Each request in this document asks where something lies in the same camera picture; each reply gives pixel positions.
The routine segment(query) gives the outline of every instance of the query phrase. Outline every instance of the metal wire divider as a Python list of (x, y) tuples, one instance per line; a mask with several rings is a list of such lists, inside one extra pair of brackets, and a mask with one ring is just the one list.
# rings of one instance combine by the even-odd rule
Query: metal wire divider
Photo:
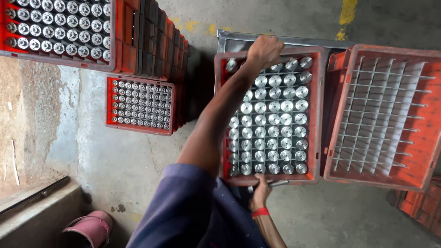
[(352, 167), (360, 173), (366, 169), (388, 175), (392, 166), (406, 167), (394, 157), (411, 156), (397, 147), (398, 143), (413, 144), (400, 138), (402, 132), (418, 132), (404, 127), (406, 119), (423, 119), (408, 115), (408, 111), (410, 106), (426, 106), (412, 103), (415, 92), (431, 93), (416, 89), (419, 80), (434, 79), (421, 76), (424, 65), (394, 58), (358, 59), (335, 146), (334, 170), (340, 165), (346, 171)]

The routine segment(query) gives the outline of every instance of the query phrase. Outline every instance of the aluminum component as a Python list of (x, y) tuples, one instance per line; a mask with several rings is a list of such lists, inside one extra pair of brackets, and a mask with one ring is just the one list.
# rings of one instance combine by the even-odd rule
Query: aluminum component
[(19, 24), (19, 34), (21, 35), (28, 35), (30, 32), (30, 28), (26, 23), (20, 23)]
[(264, 150), (265, 149), (265, 141), (263, 139), (258, 139), (254, 141), (254, 147), (257, 150)]
[(299, 75), (299, 82), (300, 83), (309, 83), (312, 80), (312, 74), (309, 71), (304, 71), (300, 73)]
[(92, 13), (93, 16), (98, 17), (103, 14), (103, 8), (99, 4), (94, 4), (90, 8), (90, 12)]
[(262, 173), (262, 174), (264, 174), (265, 171), (266, 171), (265, 164), (256, 164), (256, 165), (254, 166), (254, 171), (255, 171), (256, 173)]
[(249, 151), (244, 151), (240, 155), (240, 157), (242, 158), (242, 161), (245, 162), (245, 163), (251, 162), (251, 159), (252, 159), (252, 155), (251, 155), (251, 153)]
[(242, 137), (243, 138), (251, 139), (252, 136), (253, 136), (253, 131), (251, 130), (251, 128), (242, 129)]
[(64, 45), (59, 42), (54, 44), (53, 49), (56, 54), (63, 54), (65, 51)]
[(245, 115), (242, 117), (242, 125), (245, 127), (251, 127), (251, 124), (253, 123), (253, 119), (249, 115)]
[(297, 152), (295, 152), (294, 157), (297, 161), (305, 161), (306, 160), (306, 152), (304, 152), (302, 150), (297, 151)]
[(257, 152), (254, 154), (254, 157), (255, 157), (256, 160), (259, 161), (259, 162), (265, 162), (265, 159), (266, 159), (266, 155), (265, 155), (265, 153), (264, 153), (263, 151), (257, 151)]
[(67, 31), (67, 39), (70, 41), (76, 41), (78, 39), (78, 32), (70, 29), (69, 31)]
[(284, 68), (286, 71), (295, 71), (299, 67), (297, 59), (292, 59), (285, 63)]
[(41, 7), (43, 8), (44, 11), (50, 12), (54, 8), (54, 5), (51, 0), (42, 0)]
[(268, 68), (268, 71), (271, 73), (279, 72), (283, 68), (283, 64), (276, 64)]
[(24, 38), (24, 37), (21, 37), (17, 41), (17, 44), (18, 44), (20, 49), (25, 50), (25, 49), (27, 49), (29, 47), (29, 40)]
[(230, 139), (236, 140), (239, 138), (239, 131), (237, 130), (237, 128), (232, 128), (228, 132), (228, 136), (230, 136)]
[(308, 102), (306, 100), (300, 99), (295, 102), (295, 108), (298, 111), (305, 111), (308, 108)]
[(277, 113), (280, 110), (280, 103), (278, 101), (272, 101), (269, 103), (269, 110), (273, 113)]
[(296, 162), (295, 163), (295, 171), (298, 174), (305, 174), (306, 171), (308, 171), (308, 167), (305, 164), (301, 163), (301, 162)]
[(282, 78), (279, 75), (274, 75), (269, 78), (269, 85), (271, 87), (278, 87), (282, 83)]
[(240, 106), (240, 111), (244, 114), (249, 114), (251, 113), (251, 111), (253, 110), (253, 106), (251, 105), (251, 103), (249, 102), (244, 102), (241, 106)]
[(294, 108), (294, 104), (290, 100), (283, 101), (281, 104), (281, 109), (284, 112), (290, 112)]
[(291, 152), (288, 150), (283, 150), (280, 152), (280, 158), (284, 161), (290, 161), (292, 158)]
[(282, 168), (283, 173), (291, 175), (294, 172), (294, 167), (290, 164), (285, 164)]
[(256, 134), (256, 136), (258, 138), (264, 138), (266, 135), (266, 130), (264, 127), (258, 127), (256, 128), (256, 130), (254, 131), (254, 133)]
[(80, 27), (82, 29), (88, 29), (90, 27), (90, 20), (87, 17), (81, 17), (80, 20), (78, 21), (80, 24)]
[(106, 33), (108, 33), (108, 34), (110, 34), (110, 21), (105, 21), (104, 23), (103, 23), (103, 29), (104, 29), (104, 32), (106, 32)]
[(279, 136), (279, 128), (277, 128), (276, 126), (269, 127), (268, 128), (268, 135), (270, 137), (276, 138), (277, 136)]
[(297, 147), (299, 150), (306, 150), (308, 148), (308, 142), (304, 139), (298, 140), (295, 143), (295, 147)]
[(280, 167), (278, 164), (270, 164), (268, 166), (268, 170), (269, 172), (271, 172), (271, 174), (278, 174), (280, 171)]
[(33, 51), (38, 51), (41, 47), (40, 42), (37, 39), (32, 39), (29, 41), (29, 48)]
[(305, 86), (300, 86), (295, 90), (295, 95), (298, 98), (305, 98), (308, 95), (308, 92), (309, 92), (308, 88), (306, 88)]
[(78, 4), (74, 1), (67, 2), (67, 11), (75, 15), (78, 12)]
[(30, 19), (35, 23), (39, 23), (42, 21), (43, 15), (38, 10), (33, 10), (30, 12)]
[(294, 121), (299, 125), (303, 125), (306, 123), (307, 117), (304, 113), (299, 113), (295, 115)]
[(243, 97), (243, 101), (251, 101), (251, 99), (253, 99), (253, 92), (249, 90), (245, 93), (245, 96)]
[(44, 12), (43, 15), (41, 16), (41, 19), (43, 20), (44, 24), (46, 24), (46, 25), (50, 25), (54, 22), (54, 16), (49, 12)]
[(290, 149), (292, 147), (292, 140), (289, 138), (284, 138), (280, 141), (280, 145), (284, 148), (284, 149)]
[(66, 16), (58, 13), (54, 16), (54, 21), (58, 26), (63, 26), (64, 24), (66, 24)]
[(259, 88), (263, 88), (265, 87), (266, 83), (268, 82), (268, 78), (265, 76), (258, 76), (255, 80), (254, 80), (254, 84), (259, 87)]
[(55, 0), (54, 9), (61, 13), (66, 9), (66, 4), (62, 0)]
[(312, 67), (312, 58), (311, 58), (311, 57), (308, 57), (308, 56), (303, 57), (303, 58), (300, 60), (299, 65), (300, 65), (300, 67), (303, 68), (303, 69), (309, 69), (309, 68), (311, 68), (311, 67)]
[(242, 147), (242, 150), (250, 151), (251, 150), (251, 141), (249, 139), (244, 139), (240, 143), (240, 146)]
[(271, 115), (269, 115), (269, 117), (268, 117), (268, 122), (269, 122), (271, 125), (277, 125), (277, 124), (280, 123), (280, 117), (279, 117), (277, 114), (271, 114)]
[(264, 126), (266, 123), (266, 117), (264, 115), (258, 115), (254, 119), (255, 123), (259, 126)]
[(228, 148), (232, 152), (237, 152), (237, 151), (239, 151), (239, 143), (236, 140), (232, 140), (232, 141), (230, 141)]
[(227, 72), (229, 73), (235, 73), (238, 69), (238, 65), (237, 62), (234, 58), (231, 58), (227, 65), (225, 66), (225, 69), (227, 70)]
[(280, 123), (282, 123), (283, 125), (289, 125), (292, 122), (292, 116), (290, 114), (283, 114), (282, 116), (280, 116)]
[(281, 130), (281, 134), (283, 137), (291, 137), (292, 136), (292, 128), (291, 127), (283, 127)]
[(269, 139), (266, 145), (271, 150), (275, 150), (279, 147), (279, 143), (277, 142), (277, 139)]
[(269, 97), (272, 99), (277, 99), (282, 94), (282, 90), (279, 87), (271, 88), (269, 90)]
[(270, 161), (276, 162), (277, 160), (279, 160), (279, 154), (277, 153), (277, 151), (271, 150), (268, 152), (268, 159)]
[(258, 102), (256, 103), (256, 105), (254, 105), (254, 110), (258, 113), (258, 114), (263, 114), (266, 111), (266, 104), (264, 102)]
[(80, 4), (78, 11), (82, 16), (88, 16), (90, 14), (90, 6), (86, 3)]

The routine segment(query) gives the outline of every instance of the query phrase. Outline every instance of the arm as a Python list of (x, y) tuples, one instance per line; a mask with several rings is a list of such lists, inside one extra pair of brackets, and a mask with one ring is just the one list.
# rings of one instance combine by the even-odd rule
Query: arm
[(177, 163), (195, 165), (216, 177), (221, 144), (231, 116), (259, 72), (279, 61), (284, 44), (276, 37), (260, 36), (250, 47), (245, 64), (222, 86), (201, 113)]
[[(250, 201), (250, 211), (255, 212), (259, 208), (266, 207), (266, 199), (273, 190), (268, 188), (265, 175), (255, 174), (259, 179), (259, 186), (254, 191), (254, 196)], [(263, 237), (271, 248), (286, 248), (286, 244), (279, 234), (273, 219), (269, 215), (259, 215), (254, 218)]]

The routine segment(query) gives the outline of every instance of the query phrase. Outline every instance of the yellow paint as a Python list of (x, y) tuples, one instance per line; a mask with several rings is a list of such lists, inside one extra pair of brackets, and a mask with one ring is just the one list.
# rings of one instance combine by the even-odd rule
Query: yellow paint
[(214, 24), (208, 25), (208, 31), (206, 31), (205, 34), (209, 34), (211, 36), (216, 36), (216, 28), (215, 28)]
[(231, 27), (228, 27), (228, 26), (223, 26), (220, 29), (223, 29), (223, 30), (229, 31), (229, 32), (231, 31)]
[(193, 31), (193, 29), (194, 29), (194, 25), (196, 25), (196, 24), (198, 24), (199, 22), (196, 22), (196, 21), (190, 21), (190, 20), (188, 20), (188, 21), (185, 21), (185, 29), (187, 29), (188, 31)]
[(355, 17), (355, 7), (357, 6), (358, 0), (343, 0), (341, 5), (340, 20), (341, 25), (340, 31), (336, 36), (336, 40), (344, 41), (347, 38), (348, 25), (354, 21)]

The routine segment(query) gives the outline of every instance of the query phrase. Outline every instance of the concrete floor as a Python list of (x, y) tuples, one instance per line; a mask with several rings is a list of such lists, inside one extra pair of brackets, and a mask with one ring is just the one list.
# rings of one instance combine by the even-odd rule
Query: concrete floor
[[(209, 62), (217, 50), (217, 29), (331, 40), (340, 30), (341, 1), (158, 2), (194, 46), (189, 84), (207, 96), (213, 92), (213, 76), (195, 73), (195, 68), (213, 70)], [(347, 35), (361, 43), (439, 49), (439, 10), (436, 0), (358, 0)], [(41, 98), (41, 104), (55, 101), (45, 108), (37, 102), (27, 110), (33, 113), (28, 118), (37, 140), (32, 154), (43, 156), (23, 161), (77, 180), (90, 194), (89, 208), (107, 211), (114, 218), (111, 247), (123, 247), (146, 210), (163, 168), (175, 161), (195, 120), (171, 137), (106, 128), (105, 73), (23, 61), (19, 67), (22, 75), (33, 69), (36, 76), (27, 80), (34, 84), (48, 84), (41, 80), (45, 71), (56, 82), (49, 88), (22, 89), (23, 98)], [(32, 95), (37, 90), (43, 96)], [(197, 116), (208, 100), (190, 96), (191, 116)], [(321, 180), (313, 186), (275, 188), (268, 208), (289, 247), (441, 247), (438, 239), (389, 206), (386, 192)]]

